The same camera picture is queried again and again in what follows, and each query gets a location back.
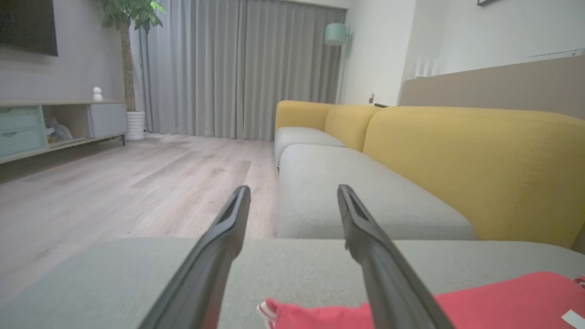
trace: television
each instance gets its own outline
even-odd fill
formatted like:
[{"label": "television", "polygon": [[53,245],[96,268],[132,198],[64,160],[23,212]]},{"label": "television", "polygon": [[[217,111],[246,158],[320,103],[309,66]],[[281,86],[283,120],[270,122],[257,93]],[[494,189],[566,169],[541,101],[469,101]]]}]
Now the television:
[{"label": "television", "polygon": [[0,0],[0,46],[57,56],[53,0]]}]

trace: white label tag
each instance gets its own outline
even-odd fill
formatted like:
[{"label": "white label tag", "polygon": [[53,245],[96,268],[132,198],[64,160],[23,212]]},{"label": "white label tag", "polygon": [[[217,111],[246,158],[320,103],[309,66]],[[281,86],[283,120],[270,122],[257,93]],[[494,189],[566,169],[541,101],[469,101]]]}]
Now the white label tag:
[{"label": "white label tag", "polygon": [[585,329],[585,318],[582,318],[573,310],[569,310],[561,318],[575,329]]}]

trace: red cushion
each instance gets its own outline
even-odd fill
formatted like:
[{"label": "red cushion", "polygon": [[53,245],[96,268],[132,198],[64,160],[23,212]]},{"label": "red cushion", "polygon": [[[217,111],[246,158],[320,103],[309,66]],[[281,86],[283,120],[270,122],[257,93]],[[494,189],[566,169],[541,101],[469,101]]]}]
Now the red cushion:
[{"label": "red cushion", "polygon": [[[435,297],[457,329],[570,328],[561,318],[573,310],[585,317],[585,289],[550,272],[537,272],[492,285]],[[268,299],[276,329],[373,329],[368,304],[304,309]]]}]

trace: tv cabinet drawer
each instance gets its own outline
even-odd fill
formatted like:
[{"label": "tv cabinet drawer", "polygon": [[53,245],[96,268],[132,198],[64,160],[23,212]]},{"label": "tv cabinet drawer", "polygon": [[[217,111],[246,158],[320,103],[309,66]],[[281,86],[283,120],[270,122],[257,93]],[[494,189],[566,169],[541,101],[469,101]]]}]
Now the tv cabinet drawer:
[{"label": "tv cabinet drawer", "polygon": [[0,156],[41,149],[44,147],[43,142],[35,127],[21,131],[0,132]]},{"label": "tv cabinet drawer", "polygon": [[0,108],[0,132],[17,130],[42,125],[38,107],[2,107]]}]

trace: sofa armrest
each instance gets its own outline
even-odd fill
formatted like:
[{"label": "sofa armrest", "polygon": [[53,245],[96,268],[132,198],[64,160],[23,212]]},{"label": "sofa armrest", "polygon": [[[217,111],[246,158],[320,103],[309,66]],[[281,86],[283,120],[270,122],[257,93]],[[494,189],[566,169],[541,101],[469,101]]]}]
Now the sofa armrest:
[{"label": "sofa armrest", "polygon": [[276,106],[276,125],[274,131],[281,127],[307,127],[325,130],[327,113],[333,104],[281,101]]}]

